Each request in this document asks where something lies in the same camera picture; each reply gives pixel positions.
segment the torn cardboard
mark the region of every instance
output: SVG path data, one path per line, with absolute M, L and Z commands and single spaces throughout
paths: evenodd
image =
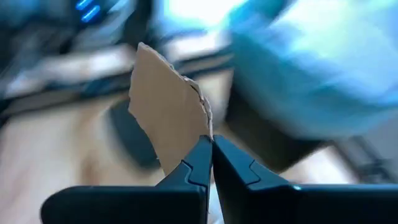
M 199 136 L 213 136 L 210 106 L 199 86 L 143 43 L 138 45 L 129 96 L 129 112 L 148 135 L 166 175 Z

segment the black object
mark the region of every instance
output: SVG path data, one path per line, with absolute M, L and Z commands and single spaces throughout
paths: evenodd
M 43 224 L 206 223 L 211 141 L 191 153 L 155 187 L 72 187 L 43 204 Z
M 224 222 L 397 223 L 398 185 L 296 185 L 221 136 L 213 165 Z
M 43 224 L 206 223 L 211 162 L 224 222 L 397 223 L 396 185 L 297 185 L 222 136 L 202 136 L 155 187 L 73 187 L 46 200 Z
M 159 161 L 148 136 L 137 120 L 129 113 L 130 100 L 120 101 L 109 110 L 113 129 L 130 158 L 141 167 L 159 167 Z
M 156 49 L 154 34 L 149 33 L 149 22 L 154 13 L 155 0 L 137 0 L 134 12 L 124 23 L 122 42 L 135 49 L 139 42 Z

